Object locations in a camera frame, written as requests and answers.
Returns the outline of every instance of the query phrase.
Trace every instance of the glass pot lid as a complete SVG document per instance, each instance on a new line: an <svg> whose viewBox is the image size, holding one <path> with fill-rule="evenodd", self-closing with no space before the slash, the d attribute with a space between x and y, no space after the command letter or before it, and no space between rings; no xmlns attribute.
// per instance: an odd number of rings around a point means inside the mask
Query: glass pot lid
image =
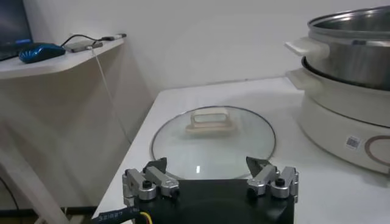
<svg viewBox="0 0 390 224"><path fill-rule="evenodd" d="M153 159L167 157L166 171L188 180L242 178L246 157L269 159L274 130L252 111L237 107L203 107L165 123L155 134Z"/></svg>

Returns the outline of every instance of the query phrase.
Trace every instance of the yellow wire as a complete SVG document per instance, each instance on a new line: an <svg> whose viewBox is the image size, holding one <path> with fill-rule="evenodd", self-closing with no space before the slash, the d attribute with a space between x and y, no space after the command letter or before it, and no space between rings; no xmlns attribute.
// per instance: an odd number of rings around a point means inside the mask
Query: yellow wire
<svg viewBox="0 0 390 224"><path fill-rule="evenodd" d="M153 224L151 215L149 215L149 214L146 213L146 212L140 212L140 214L143 215L143 216L145 216L145 218L147 219L147 222L148 222L149 224Z"/></svg>

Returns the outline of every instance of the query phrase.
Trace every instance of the blue mouse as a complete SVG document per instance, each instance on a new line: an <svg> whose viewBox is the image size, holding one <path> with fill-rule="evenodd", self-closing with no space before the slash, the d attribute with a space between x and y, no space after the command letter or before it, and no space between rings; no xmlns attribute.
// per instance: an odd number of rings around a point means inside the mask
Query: blue mouse
<svg viewBox="0 0 390 224"><path fill-rule="evenodd" d="M34 63L65 54L65 49L55 44L34 43L20 51L19 59L25 63Z"/></svg>

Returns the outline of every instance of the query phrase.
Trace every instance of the pot handle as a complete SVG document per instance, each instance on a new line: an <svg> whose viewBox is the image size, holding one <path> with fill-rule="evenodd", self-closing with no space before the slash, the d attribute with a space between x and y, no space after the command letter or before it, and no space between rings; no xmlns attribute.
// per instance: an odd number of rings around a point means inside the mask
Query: pot handle
<svg viewBox="0 0 390 224"><path fill-rule="evenodd" d="M304 90L309 95L319 94L322 91L321 81L307 74L304 68L288 71L286 76L297 89Z"/></svg>
<svg viewBox="0 0 390 224"><path fill-rule="evenodd" d="M310 57L317 60L327 58L330 52L329 45L310 37L302 37L295 41L286 42L285 46L300 57Z"/></svg>

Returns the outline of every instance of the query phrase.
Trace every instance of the label sticker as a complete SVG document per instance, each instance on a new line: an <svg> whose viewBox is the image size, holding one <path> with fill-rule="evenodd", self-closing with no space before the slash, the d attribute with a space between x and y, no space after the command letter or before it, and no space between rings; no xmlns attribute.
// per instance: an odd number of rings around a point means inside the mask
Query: label sticker
<svg viewBox="0 0 390 224"><path fill-rule="evenodd" d="M360 146L360 138L349 136L346 141L346 147L348 149L356 150Z"/></svg>

